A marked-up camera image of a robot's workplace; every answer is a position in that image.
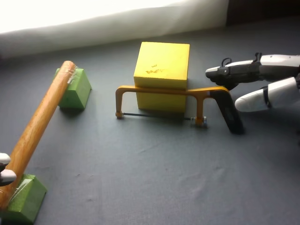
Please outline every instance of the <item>yellow block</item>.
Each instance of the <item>yellow block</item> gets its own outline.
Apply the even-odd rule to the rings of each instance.
[[[188,44],[142,42],[135,86],[186,90],[188,55]],[[137,93],[136,98],[139,109],[185,112],[185,96]]]

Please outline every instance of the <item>wooden stick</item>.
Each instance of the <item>wooden stick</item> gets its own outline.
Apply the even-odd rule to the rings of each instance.
[[[75,69],[76,65],[71,61],[65,61],[62,64],[58,74],[50,85],[49,90],[15,145],[10,156],[11,161],[6,169],[13,170],[16,173],[17,178],[13,183],[0,187],[0,210],[4,210],[8,206],[39,140],[67,89],[68,80]]]

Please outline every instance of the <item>green foam block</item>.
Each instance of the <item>green foam block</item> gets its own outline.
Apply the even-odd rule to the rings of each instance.
[[[33,224],[46,192],[36,176],[24,174],[7,209],[0,212],[2,224]]]
[[[60,69],[56,70],[54,77],[57,75],[59,70]],[[85,109],[91,88],[92,87],[84,70],[77,68],[59,103],[59,107]]]

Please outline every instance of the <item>gray fabric surface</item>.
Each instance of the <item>gray fabric surface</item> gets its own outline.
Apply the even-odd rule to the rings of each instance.
[[[255,52],[299,54],[300,18],[149,39],[189,43],[188,87],[214,86],[205,69]],[[243,113],[229,132],[214,100],[207,130],[189,121],[115,117],[114,92],[133,85],[141,40],[53,52],[0,64],[0,144],[10,153],[49,87],[72,60],[93,90],[84,112],[57,108],[29,165],[48,188],[36,225],[293,225],[300,213],[300,104]],[[241,84],[236,98],[266,82]],[[123,111],[137,113],[135,94]],[[187,101],[195,115],[195,100]]]

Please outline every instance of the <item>bright light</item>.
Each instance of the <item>bright light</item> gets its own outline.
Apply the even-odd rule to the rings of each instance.
[[[0,33],[46,27],[183,0],[8,0],[1,2]]]

